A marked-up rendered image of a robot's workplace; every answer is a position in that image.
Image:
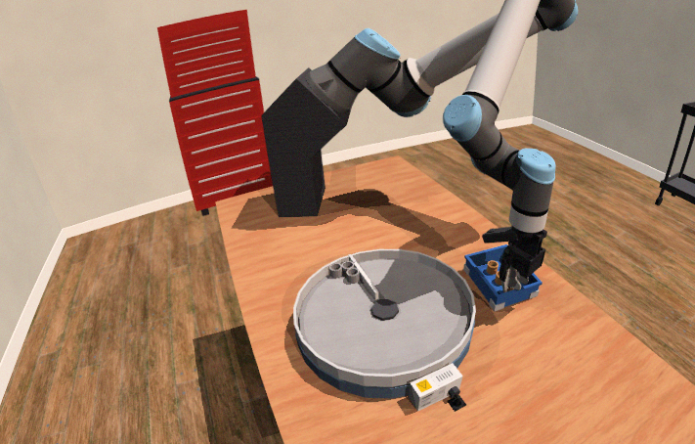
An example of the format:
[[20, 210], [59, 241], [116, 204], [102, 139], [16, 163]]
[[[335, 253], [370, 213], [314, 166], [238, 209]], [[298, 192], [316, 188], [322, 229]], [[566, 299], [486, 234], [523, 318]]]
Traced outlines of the round grey turntable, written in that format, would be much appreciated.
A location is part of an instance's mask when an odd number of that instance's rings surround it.
[[[355, 284], [330, 275], [331, 264], [345, 261], [360, 272]], [[454, 411], [466, 406], [457, 368], [469, 350], [475, 313], [474, 295], [453, 267], [403, 249], [360, 251], [328, 263], [293, 306], [298, 347], [320, 379], [365, 398], [409, 395], [417, 411], [449, 396]]]

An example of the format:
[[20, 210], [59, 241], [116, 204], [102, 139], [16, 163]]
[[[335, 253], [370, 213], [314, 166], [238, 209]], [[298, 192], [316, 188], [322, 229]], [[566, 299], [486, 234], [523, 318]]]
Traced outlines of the blue crate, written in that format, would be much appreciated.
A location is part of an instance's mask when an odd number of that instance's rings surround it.
[[471, 278], [471, 280], [474, 282], [477, 288], [483, 293], [494, 312], [503, 309], [503, 307], [526, 300], [528, 298], [531, 299], [538, 296], [539, 286], [543, 283], [533, 273], [531, 276], [528, 277], [528, 284], [525, 285], [520, 283], [520, 290], [513, 289], [507, 292], [503, 292], [502, 286], [497, 285], [495, 282], [496, 274], [491, 275], [487, 273], [487, 266], [489, 261], [497, 261], [497, 263], [499, 264], [499, 271], [502, 256], [506, 247], [507, 244], [504, 244], [501, 246], [464, 255], [464, 258], [466, 259], [465, 264], [463, 266], [464, 272], [467, 274], [467, 276]]

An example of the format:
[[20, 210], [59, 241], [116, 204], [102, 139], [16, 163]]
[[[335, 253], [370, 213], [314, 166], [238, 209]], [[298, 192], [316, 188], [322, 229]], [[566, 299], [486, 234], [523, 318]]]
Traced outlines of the grey metal bushing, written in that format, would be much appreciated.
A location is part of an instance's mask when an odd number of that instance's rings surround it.
[[[356, 275], [354, 275], [356, 274]], [[351, 284], [355, 284], [360, 280], [360, 272], [357, 268], [350, 268], [346, 272], [347, 281]]]
[[347, 270], [350, 269], [350, 268], [355, 268], [355, 267], [354, 267], [354, 263], [353, 263], [352, 261], [345, 261], [345, 262], [342, 263], [342, 273], [343, 273], [344, 276], [347, 276], [347, 275], [346, 275], [346, 272], [347, 272]]
[[343, 273], [342, 273], [342, 265], [339, 264], [339, 263], [333, 263], [333, 264], [331, 264], [331, 265], [329, 266], [329, 271], [330, 271], [330, 275], [331, 275], [333, 278], [335, 278], [335, 279], [336, 279], [336, 278], [340, 278], [340, 277], [343, 275]]

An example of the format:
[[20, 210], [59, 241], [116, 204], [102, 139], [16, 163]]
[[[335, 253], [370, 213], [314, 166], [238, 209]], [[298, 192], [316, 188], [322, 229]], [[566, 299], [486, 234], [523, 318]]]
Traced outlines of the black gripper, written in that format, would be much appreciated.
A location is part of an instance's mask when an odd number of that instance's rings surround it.
[[520, 236], [517, 235], [519, 241], [508, 242], [501, 260], [500, 281], [503, 292], [507, 292], [508, 288], [520, 290], [520, 283], [528, 284], [528, 277], [542, 267], [545, 254], [542, 242], [546, 237], [546, 230], [537, 233], [525, 233], [514, 227], [512, 230]]

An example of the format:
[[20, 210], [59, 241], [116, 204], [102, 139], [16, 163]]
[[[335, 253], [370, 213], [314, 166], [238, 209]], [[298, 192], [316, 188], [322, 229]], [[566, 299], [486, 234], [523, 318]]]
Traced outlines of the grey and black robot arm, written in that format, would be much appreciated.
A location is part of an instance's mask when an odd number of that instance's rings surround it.
[[403, 62], [387, 40], [366, 28], [311, 70], [306, 81], [340, 113], [367, 87], [391, 111], [411, 117], [425, 110], [436, 86], [477, 65], [465, 92], [446, 106], [444, 126], [481, 173], [513, 191], [509, 223], [536, 233], [545, 226], [555, 161], [545, 152], [510, 146], [495, 122], [526, 38], [563, 30], [577, 15], [576, 0], [504, 0], [498, 14], [420, 59]]

